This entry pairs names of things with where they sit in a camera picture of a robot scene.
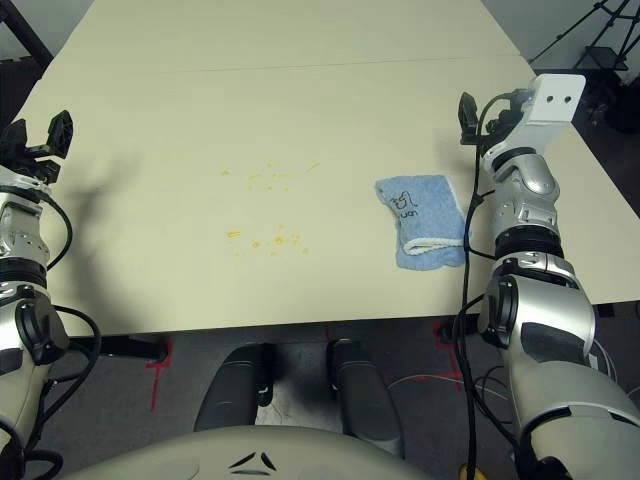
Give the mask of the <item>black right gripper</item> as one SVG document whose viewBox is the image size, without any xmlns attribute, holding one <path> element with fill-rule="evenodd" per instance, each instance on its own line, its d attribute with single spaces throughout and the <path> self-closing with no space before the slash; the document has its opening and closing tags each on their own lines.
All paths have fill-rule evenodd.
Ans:
<svg viewBox="0 0 640 480">
<path fill-rule="evenodd" d="M 485 143 L 500 143 L 520 122 L 523 117 L 523 104 L 529 100 L 528 89 L 515 89 L 502 94 L 500 100 L 509 102 L 509 106 L 499 112 L 498 116 L 487 122 Z M 458 121 L 461 130 L 461 145 L 476 145 L 478 143 L 478 116 L 474 97 L 463 92 L 458 104 Z"/>
</svg>

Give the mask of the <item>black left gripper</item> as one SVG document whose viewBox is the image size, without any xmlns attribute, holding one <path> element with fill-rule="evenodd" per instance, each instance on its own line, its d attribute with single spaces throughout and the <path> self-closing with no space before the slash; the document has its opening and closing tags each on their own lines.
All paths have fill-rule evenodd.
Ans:
<svg viewBox="0 0 640 480">
<path fill-rule="evenodd" d="M 14 173 L 52 185 L 58 180 L 61 166 L 51 160 L 51 157 L 61 159 L 67 157 L 73 133 L 71 114 L 67 110 L 62 110 L 51 119 L 47 146 L 26 147 L 26 121 L 16 120 L 1 134 L 1 165 Z"/>
</svg>

